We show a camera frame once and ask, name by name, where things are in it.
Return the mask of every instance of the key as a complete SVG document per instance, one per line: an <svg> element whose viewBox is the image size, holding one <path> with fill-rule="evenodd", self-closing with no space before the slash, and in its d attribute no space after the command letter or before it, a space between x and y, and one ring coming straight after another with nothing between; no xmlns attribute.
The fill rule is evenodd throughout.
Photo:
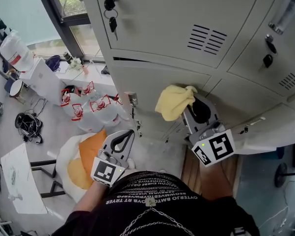
<svg viewBox="0 0 295 236"><path fill-rule="evenodd" d="M115 17L111 17L109 19L109 27L112 33L114 33L114 35L116 36L116 40L118 40L118 36L117 36L117 21Z"/></svg>
<svg viewBox="0 0 295 236"><path fill-rule="evenodd" d="M270 65L273 63L273 56L270 54L267 54L263 59L263 64L266 68L269 68Z"/></svg>

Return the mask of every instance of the yellow cloth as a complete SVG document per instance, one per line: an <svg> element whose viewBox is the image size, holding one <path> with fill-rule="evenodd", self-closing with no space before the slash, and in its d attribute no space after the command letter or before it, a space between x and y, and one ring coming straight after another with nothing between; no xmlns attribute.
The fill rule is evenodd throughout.
<svg viewBox="0 0 295 236"><path fill-rule="evenodd" d="M72 160L69 163L67 170L70 180L79 188L87 190L92 185L93 180L90 177L90 174L86 174L80 158Z"/></svg>
<svg viewBox="0 0 295 236"><path fill-rule="evenodd" d="M161 113L166 121L176 120L187 105L192 106L195 101L194 92L197 92L197 90L193 86L181 88L170 85L161 92L155 111Z"/></svg>

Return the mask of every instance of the locker door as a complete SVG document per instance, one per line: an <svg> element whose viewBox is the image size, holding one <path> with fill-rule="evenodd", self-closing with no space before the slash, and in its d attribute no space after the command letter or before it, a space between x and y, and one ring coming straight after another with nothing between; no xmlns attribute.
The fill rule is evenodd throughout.
<svg viewBox="0 0 295 236"><path fill-rule="evenodd" d="M278 100L258 91L260 86L239 86L221 80L207 98L215 104L227 128L234 127L265 112L279 103Z"/></svg>
<svg viewBox="0 0 295 236"><path fill-rule="evenodd" d="M138 105L134 109L134 119L141 121L140 132L155 133L163 137L175 124L175 121L163 120L161 114L155 112L158 98L167 86L192 85L201 89L210 76L190 72L175 67L147 62L128 62L131 65L111 67L113 78L118 80L118 91L135 92Z"/></svg>
<svg viewBox="0 0 295 236"><path fill-rule="evenodd" d="M98 0L98 3L112 49L157 54L217 67L255 1L119 0L114 8L118 12L118 40L109 28L109 18L116 17L116 12L105 12L105 0Z"/></svg>
<svg viewBox="0 0 295 236"><path fill-rule="evenodd" d="M275 0L261 27L229 72L256 82L281 96L290 96L295 93L295 16L282 35L268 26L282 2L283 0ZM277 49L277 55L272 55L273 63L269 68L263 65L263 58L270 53L265 42L267 34L272 35L272 43Z"/></svg>

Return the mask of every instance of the chain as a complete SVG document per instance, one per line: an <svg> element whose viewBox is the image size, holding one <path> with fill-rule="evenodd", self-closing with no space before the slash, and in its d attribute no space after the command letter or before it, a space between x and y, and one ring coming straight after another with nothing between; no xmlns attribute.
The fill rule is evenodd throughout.
<svg viewBox="0 0 295 236"><path fill-rule="evenodd" d="M174 226L174 227L178 227L177 225L173 225L173 224L169 224L169 223L164 223L164 222L153 222L153 223L149 223L147 225L143 225L143 226L139 226L137 228L134 228L133 230L129 231L127 234L124 234L124 236L128 236L131 233L134 233L135 231L142 229L144 227L148 227L148 226L153 226L153 225L167 225L167 226Z"/></svg>
<svg viewBox="0 0 295 236"><path fill-rule="evenodd" d="M134 228L133 230L129 231L128 233L126 233L134 224L135 222L141 218L143 215L145 215L146 213L148 213L150 210L154 211L154 212L157 212L159 215L161 216L164 216L166 218L168 218L170 221L174 222L176 225L173 225L173 224L169 224L169 223L164 223L164 222L153 222L153 223L150 223L150 224L147 224L147 225L143 225L143 226L139 226L137 228ZM161 211L157 211L155 208L151 207L144 211L143 213L141 213L139 216L136 217L136 219L134 219L129 226L126 227L126 229L123 231L123 233L120 235L120 236L128 236L130 235L131 233L139 230L139 229L142 229L144 227L147 227L147 226L152 226L152 225L168 225L168 226L174 226L174 227L177 227L177 228L181 228L183 230L185 230L186 233L188 233L189 235L191 236L194 236L194 234L187 228L185 228L182 224L178 223L174 218L168 216L167 214L161 212Z"/></svg>
<svg viewBox="0 0 295 236"><path fill-rule="evenodd" d="M123 233L120 236L125 236L126 232L131 228L132 225L134 225L134 223L141 218L144 214L148 213L150 210L152 210L152 208L150 207L148 210L144 211L143 213L141 213L139 216L136 217L136 219L132 220L132 222L130 223L129 226L126 227L126 229L123 231Z"/></svg>

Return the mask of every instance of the keyring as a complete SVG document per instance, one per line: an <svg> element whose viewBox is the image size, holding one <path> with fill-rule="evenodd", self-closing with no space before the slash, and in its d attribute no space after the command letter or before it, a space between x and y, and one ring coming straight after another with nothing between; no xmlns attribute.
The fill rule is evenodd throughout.
<svg viewBox="0 0 295 236"><path fill-rule="evenodd" d="M112 10L115 11L115 12L117 13L117 15L114 17L114 18L117 18L118 15L119 15L119 14L118 14L118 11L116 11L115 9L112 9ZM107 19L110 19L109 17L106 16L106 12L107 12L107 10L104 11L104 17L107 18Z"/></svg>

